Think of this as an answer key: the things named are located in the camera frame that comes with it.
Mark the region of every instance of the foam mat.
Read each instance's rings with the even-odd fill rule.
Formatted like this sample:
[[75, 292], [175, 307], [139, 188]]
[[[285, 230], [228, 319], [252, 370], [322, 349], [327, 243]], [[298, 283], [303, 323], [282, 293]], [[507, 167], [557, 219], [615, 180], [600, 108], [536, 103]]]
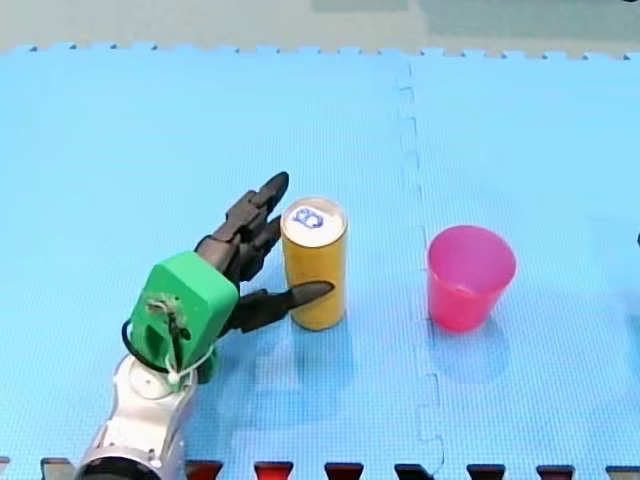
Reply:
[[482, 52], [412, 60], [427, 241], [486, 226], [519, 262], [474, 335], [434, 330], [442, 478], [502, 464], [509, 478], [637, 465], [640, 65]]
[[[640, 464], [633, 55], [70, 47], [0, 57], [4, 479], [80, 459], [150, 267], [281, 170], [283, 207], [322, 194], [349, 216], [348, 316], [225, 338], [190, 458], [223, 480], [256, 462], [308, 480]], [[485, 328], [449, 338], [426, 318], [424, 250], [461, 222], [502, 233], [519, 273]], [[284, 288], [279, 249], [257, 286]]]

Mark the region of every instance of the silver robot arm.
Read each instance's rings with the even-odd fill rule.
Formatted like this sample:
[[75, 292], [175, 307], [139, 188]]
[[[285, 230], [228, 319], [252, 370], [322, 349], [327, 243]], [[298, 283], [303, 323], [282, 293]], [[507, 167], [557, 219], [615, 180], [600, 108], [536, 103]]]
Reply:
[[113, 379], [115, 404], [76, 469], [74, 480], [183, 480], [183, 426], [197, 386], [193, 372], [182, 391], [125, 357]]

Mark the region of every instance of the pink cup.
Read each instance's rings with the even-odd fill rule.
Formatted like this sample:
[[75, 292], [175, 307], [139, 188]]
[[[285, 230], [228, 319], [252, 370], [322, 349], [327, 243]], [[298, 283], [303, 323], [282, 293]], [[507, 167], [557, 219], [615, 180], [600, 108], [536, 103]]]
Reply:
[[482, 324], [516, 273], [507, 243], [480, 227], [440, 232], [427, 252], [428, 310], [437, 325], [467, 332]]

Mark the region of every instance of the can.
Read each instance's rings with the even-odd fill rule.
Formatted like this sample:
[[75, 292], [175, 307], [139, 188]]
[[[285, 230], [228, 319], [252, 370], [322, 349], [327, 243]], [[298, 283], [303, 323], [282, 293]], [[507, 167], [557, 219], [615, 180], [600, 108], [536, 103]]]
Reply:
[[291, 312], [309, 330], [336, 325], [345, 313], [347, 218], [340, 206], [323, 197], [294, 202], [280, 218], [284, 267], [289, 287], [325, 280], [334, 289]]

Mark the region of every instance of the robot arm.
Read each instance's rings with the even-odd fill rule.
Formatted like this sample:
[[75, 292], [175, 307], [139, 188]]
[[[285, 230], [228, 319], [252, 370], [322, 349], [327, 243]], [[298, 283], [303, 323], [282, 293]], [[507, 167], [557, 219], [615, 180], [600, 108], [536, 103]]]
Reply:
[[259, 290], [240, 297], [240, 283], [255, 277], [280, 239], [279, 217], [268, 217], [288, 183], [283, 172], [258, 192], [247, 192], [194, 251], [153, 267], [122, 327], [129, 355], [113, 379], [113, 411], [75, 480], [184, 478], [183, 426], [197, 385], [215, 370], [216, 341], [231, 330], [269, 325], [333, 289], [310, 282], [275, 295]]

